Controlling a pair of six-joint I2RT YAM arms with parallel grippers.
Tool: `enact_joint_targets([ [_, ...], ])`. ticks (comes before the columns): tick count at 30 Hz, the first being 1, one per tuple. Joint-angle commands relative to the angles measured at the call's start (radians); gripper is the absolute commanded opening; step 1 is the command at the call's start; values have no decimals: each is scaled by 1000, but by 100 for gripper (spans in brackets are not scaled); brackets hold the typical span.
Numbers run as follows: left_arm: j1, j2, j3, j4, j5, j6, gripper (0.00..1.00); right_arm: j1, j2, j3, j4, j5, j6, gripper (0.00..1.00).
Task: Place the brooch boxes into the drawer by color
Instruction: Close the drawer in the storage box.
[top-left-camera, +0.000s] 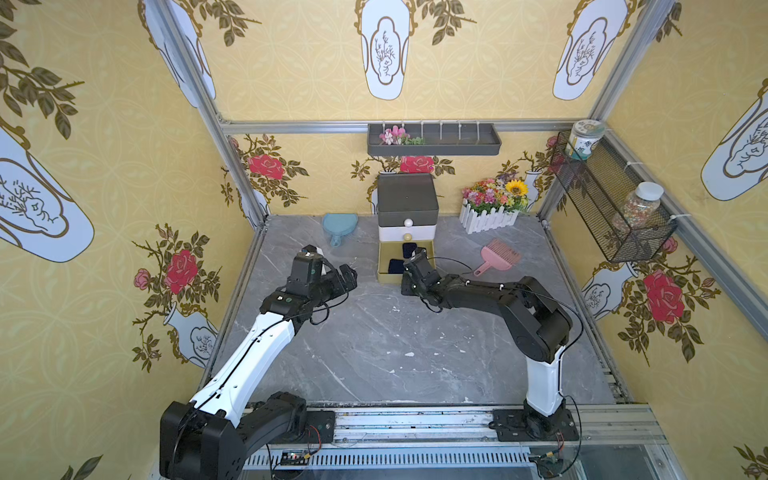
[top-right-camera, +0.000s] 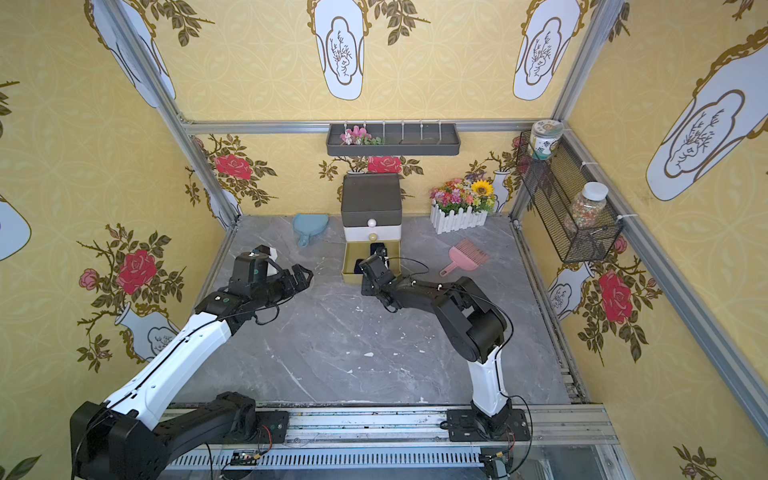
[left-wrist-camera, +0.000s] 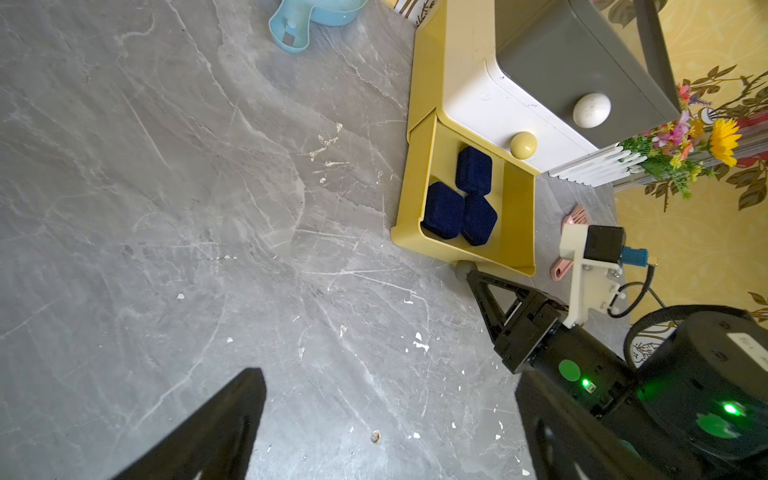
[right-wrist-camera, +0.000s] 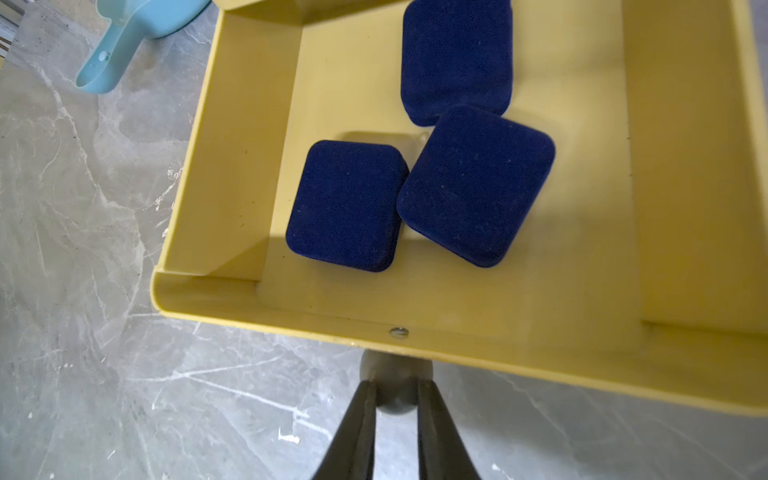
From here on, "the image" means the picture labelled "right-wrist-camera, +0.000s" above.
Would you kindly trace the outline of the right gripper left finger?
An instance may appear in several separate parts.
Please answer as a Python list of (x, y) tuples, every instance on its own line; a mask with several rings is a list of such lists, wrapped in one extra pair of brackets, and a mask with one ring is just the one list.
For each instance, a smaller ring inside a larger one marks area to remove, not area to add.
[(375, 465), (377, 390), (361, 381), (313, 479), (372, 479)]

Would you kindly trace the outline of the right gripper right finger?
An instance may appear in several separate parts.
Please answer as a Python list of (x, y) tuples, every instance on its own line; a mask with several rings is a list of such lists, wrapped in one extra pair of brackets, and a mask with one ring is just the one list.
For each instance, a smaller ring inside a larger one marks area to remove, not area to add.
[(440, 390), (419, 380), (418, 458), (420, 479), (479, 479)]

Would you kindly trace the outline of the navy brooch box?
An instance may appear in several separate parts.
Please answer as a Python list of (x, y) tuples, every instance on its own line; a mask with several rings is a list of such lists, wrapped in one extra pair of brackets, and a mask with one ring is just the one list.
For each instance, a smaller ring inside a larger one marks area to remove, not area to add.
[(501, 115), (513, 91), (509, 1), (411, 2), (403, 15), (401, 100), (417, 126), (467, 104)]
[(505, 257), (556, 156), (544, 132), (468, 105), (449, 108), (397, 197), (413, 230), (469, 263)]
[(393, 262), (396, 199), (409, 175), (393, 146), (322, 140), (308, 152), (286, 229), (303, 257), (368, 272)]

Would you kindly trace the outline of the three-drawer storage cabinet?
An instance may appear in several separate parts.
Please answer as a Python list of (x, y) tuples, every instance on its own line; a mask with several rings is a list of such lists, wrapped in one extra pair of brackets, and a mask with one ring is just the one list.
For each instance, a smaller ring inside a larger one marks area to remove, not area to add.
[(221, 1), (163, 315), (767, 413), (748, 1)]

